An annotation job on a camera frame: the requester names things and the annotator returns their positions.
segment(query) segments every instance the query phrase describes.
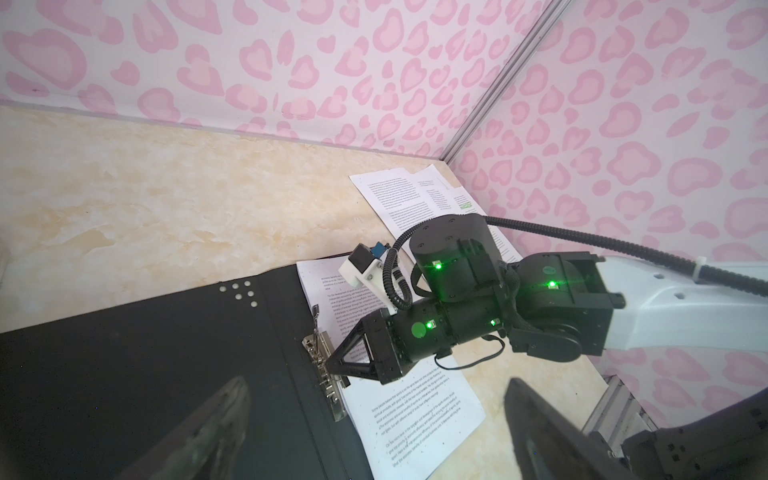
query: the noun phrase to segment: metal bracket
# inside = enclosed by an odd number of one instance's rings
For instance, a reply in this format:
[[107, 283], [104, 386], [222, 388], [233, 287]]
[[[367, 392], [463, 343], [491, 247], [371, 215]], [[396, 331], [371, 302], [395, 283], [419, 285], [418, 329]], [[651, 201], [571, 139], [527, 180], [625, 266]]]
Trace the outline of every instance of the metal bracket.
[[609, 457], [621, 460], [625, 457], [621, 449], [624, 440], [646, 430], [655, 432], [657, 427], [618, 376], [610, 377], [607, 383], [608, 388], [581, 431], [597, 441]]
[[440, 160], [450, 165], [457, 158], [464, 144], [475, 133], [475, 129], [497, 104], [499, 98], [509, 88], [509, 85], [515, 81], [525, 64], [533, 57], [538, 50], [538, 46], [547, 38], [549, 32], [554, 28], [570, 4], [571, 0], [552, 0], [549, 3], [547, 8], [541, 13], [541, 17], [531, 27], [530, 32], [520, 42], [515, 53], [512, 54], [506, 65], [504, 65], [501, 73], [498, 74], [498, 77], [496, 77], [491, 86], [488, 87], [488, 90], [480, 98], [477, 106], [469, 112], [469, 116], [443, 151]]
[[317, 329], [317, 317], [320, 308], [317, 305], [312, 307], [312, 314], [315, 319], [315, 330], [311, 335], [307, 335], [301, 341], [304, 349], [309, 353], [312, 363], [317, 368], [317, 378], [320, 388], [326, 396], [328, 406], [331, 408], [333, 420], [338, 422], [346, 417], [346, 409], [341, 398], [341, 389], [349, 386], [349, 379], [345, 376], [331, 375], [326, 369], [326, 360], [333, 352], [333, 344], [328, 337], [328, 332], [320, 332]]

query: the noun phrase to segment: metal binder clip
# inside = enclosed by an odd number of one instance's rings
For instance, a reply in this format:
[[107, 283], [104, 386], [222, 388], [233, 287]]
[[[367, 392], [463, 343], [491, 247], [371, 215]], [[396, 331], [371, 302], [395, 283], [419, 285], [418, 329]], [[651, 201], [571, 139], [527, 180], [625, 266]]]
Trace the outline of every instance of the metal binder clip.
[[319, 315], [320, 307], [313, 305], [312, 316], [315, 319], [315, 331], [311, 335], [305, 336], [301, 344], [304, 345], [304, 349], [310, 354], [312, 363], [317, 368], [320, 388], [326, 396], [333, 419], [338, 422], [346, 417], [344, 402], [341, 400], [341, 389], [349, 386], [349, 379], [345, 376], [330, 375], [328, 370], [326, 370], [326, 360], [333, 352], [333, 344], [328, 337], [328, 332], [320, 332], [317, 328], [317, 317]]

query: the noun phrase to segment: black cable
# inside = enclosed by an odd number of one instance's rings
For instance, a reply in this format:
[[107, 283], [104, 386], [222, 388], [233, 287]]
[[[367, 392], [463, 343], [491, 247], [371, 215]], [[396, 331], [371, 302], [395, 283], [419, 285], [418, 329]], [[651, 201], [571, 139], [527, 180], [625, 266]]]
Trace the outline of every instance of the black cable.
[[440, 367], [443, 370], [463, 370], [463, 369], [468, 369], [470, 367], [478, 365], [479, 363], [487, 362], [490, 359], [496, 358], [497, 356], [502, 354], [502, 352], [504, 351], [504, 347], [506, 347], [506, 344], [504, 343], [504, 340], [498, 338], [496, 335], [483, 335], [480, 338], [482, 338], [483, 340], [486, 340], [488, 342], [491, 342], [492, 340], [498, 340], [498, 342], [501, 343], [502, 347], [499, 349], [498, 352], [492, 353], [491, 355], [488, 355], [488, 356], [484, 356], [480, 360], [476, 360], [476, 361], [474, 361], [472, 363], [468, 363], [467, 365], [455, 366], [455, 367], [447, 367], [447, 366], [440, 365], [439, 363], [437, 363], [437, 356], [435, 356], [435, 365], [437, 365], [438, 367]]
[[[568, 230], [565, 228], [548, 227], [547, 225], [540, 225], [538, 223], [529, 223], [520, 220], [509, 220], [507, 218], [498, 217], [485, 217], [485, 222], [488, 225], [495, 225], [497, 227], [512, 228], [513, 230], [520, 230], [529, 233], [538, 233], [547, 237], [559, 238], [561, 240], [570, 240], [572, 242], [592, 245], [593, 247], [600, 247], [619, 253], [625, 253], [642, 260], [656, 263], [657, 265], [665, 266], [670, 270], [674, 270], [688, 276], [693, 276], [694, 269], [696, 268], [696, 262], [693, 262], [692, 260], [678, 257], [677, 255], [672, 255], [671, 253], [655, 250], [653, 248], [643, 247], [642, 245], [637, 245], [636, 243], [616, 240], [614, 238], [594, 235], [592, 233], [584, 233], [576, 230]], [[714, 266], [703, 265], [699, 272], [699, 278], [707, 282], [719, 283], [720, 285], [729, 286], [743, 292], [753, 293], [759, 296], [768, 296], [767, 281], [752, 278], [751, 276], [729, 272]]]
[[[397, 267], [397, 253], [400, 251], [402, 246], [405, 245], [411, 235], [413, 235], [413, 232], [415, 232], [417, 228], [428, 221], [429, 220], [424, 220], [423, 222], [419, 222], [413, 227], [410, 227], [408, 230], [403, 232], [402, 235], [400, 235], [400, 237], [395, 240], [395, 244], [386, 251], [386, 259], [384, 260], [384, 267], [382, 268], [384, 291], [386, 292], [389, 300], [398, 310], [407, 310], [410, 308], [413, 304], [413, 296], [411, 295], [411, 287], [408, 286], [406, 278], [402, 275], [402, 272]], [[395, 291], [395, 284], [392, 282], [393, 276], [395, 277], [397, 284], [400, 285], [400, 290], [402, 291], [402, 296], [404, 298], [400, 298]]]
[[[625, 242], [623, 240], [616, 240], [610, 237], [603, 237], [601, 235], [594, 235], [592, 233], [584, 233], [576, 230], [568, 230], [565, 228], [550, 227], [547, 225], [541, 225], [539, 223], [523, 222], [520, 220], [511, 220], [508, 218], [498, 217], [484, 217], [485, 222], [488, 225], [494, 225], [502, 228], [511, 228], [513, 230], [520, 230], [529, 233], [538, 233], [547, 237], [559, 238], [561, 240], [570, 240], [572, 242], [583, 243], [585, 245], [592, 245], [593, 247], [600, 247], [615, 252], [624, 253], [633, 257], [640, 258], [642, 260], [655, 263], [657, 265], [665, 266], [670, 270], [682, 273], [683, 275], [693, 276], [696, 263], [692, 260], [678, 257], [671, 253], [655, 250], [650, 247], [644, 247], [637, 245], [636, 243]], [[400, 248], [408, 241], [413, 235], [413, 232], [417, 228], [422, 226], [429, 220], [420, 222], [408, 230], [403, 232], [397, 239], [394, 245], [387, 250], [386, 260], [384, 262], [384, 291], [386, 291], [387, 297], [392, 301], [392, 304], [398, 310], [407, 310], [412, 305], [411, 289], [406, 282], [405, 277], [397, 268], [397, 253]], [[392, 283], [392, 275], [395, 276], [402, 294], [405, 297], [401, 299], [395, 291], [394, 284]], [[753, 293], [759, 296], [768, 296], [768, 282], [751, 276], [741, 275], [739, 273], [729, 272], [722, 270], [714, 266], [703, 265], [699, 271], [699, 279], [711, 283], [718, 283], [720, 285], [728, 286], [736, 290], [743, 292]]]

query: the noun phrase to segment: black binder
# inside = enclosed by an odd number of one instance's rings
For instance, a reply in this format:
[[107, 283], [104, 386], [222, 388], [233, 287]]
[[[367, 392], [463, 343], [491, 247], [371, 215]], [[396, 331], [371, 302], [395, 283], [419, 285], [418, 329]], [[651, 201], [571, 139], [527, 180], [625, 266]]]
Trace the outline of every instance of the black binder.
[[234, 478], [372, 478], [301, 346], [312, 331], [291, 265], [3, 333], [0, 448], [22, 478], [114, 478], [242, 376]]

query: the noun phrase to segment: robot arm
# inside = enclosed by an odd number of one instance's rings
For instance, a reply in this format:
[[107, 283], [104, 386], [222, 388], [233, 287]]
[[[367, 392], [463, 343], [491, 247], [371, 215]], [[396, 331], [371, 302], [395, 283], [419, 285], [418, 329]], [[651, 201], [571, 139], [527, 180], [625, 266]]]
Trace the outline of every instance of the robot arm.
[[[388, 308], [371, 312], [358, 322], [326, 361], [328, 372], [388, 383], [404, 376], [420, 359], [433, 355], [440, 359], [459, 343], [495, 338], [492, 333], [508, 337], [515, 352], [558, 362], [572, 361], [581, 354], [599, 356], [605, 348], [685, 345], [759, 350], [768, 346], [768, 299], [764, 296], [697, 284], [690, 276], [642, 260], [606, 259], [584, 252], [537, 253], [506, 264], [487, 220], [503, 227], [515, 223], [477, 214], [437, 217], [409, 229], [405, 239], [398, 239], [388, 251], [380, 268], [380, 260], [358, 246], [350, 255], [355, 259], [353, 265], [346, 265], [352, 263], [348, 261], [342, 267], [344, 277], [364, 283], [374, 292], [383, 288], [390, 301], [386, 302]], [[545, 228], [556, 237], [598, 243], [659, 263], [668, 256], [571, 230], [532, 223], [515, 223], [514, 227]], [[423, 275], [430, 287], [430, 292], [422, 291], [428, 296], [415, 303], [402, 275], [395, 277], [405, 299], [392, 285], [396, 251], [407, 237], [411, 237], [416, 259], [412, 283]], [[688, 260], [669, 257], [677, 270], [691, 266]], [[737, 268], [756, 275], [754, 266]], [[713, 267], [702, 270], [705, 272], [723, 281], [735, 279], [739, 288], [768, 294], [764, 280]], [[381, 274], [382, 281], [369, 278], [372, 273]], [[345, 362], [343, 357], [361, 341], [371, 362]]]

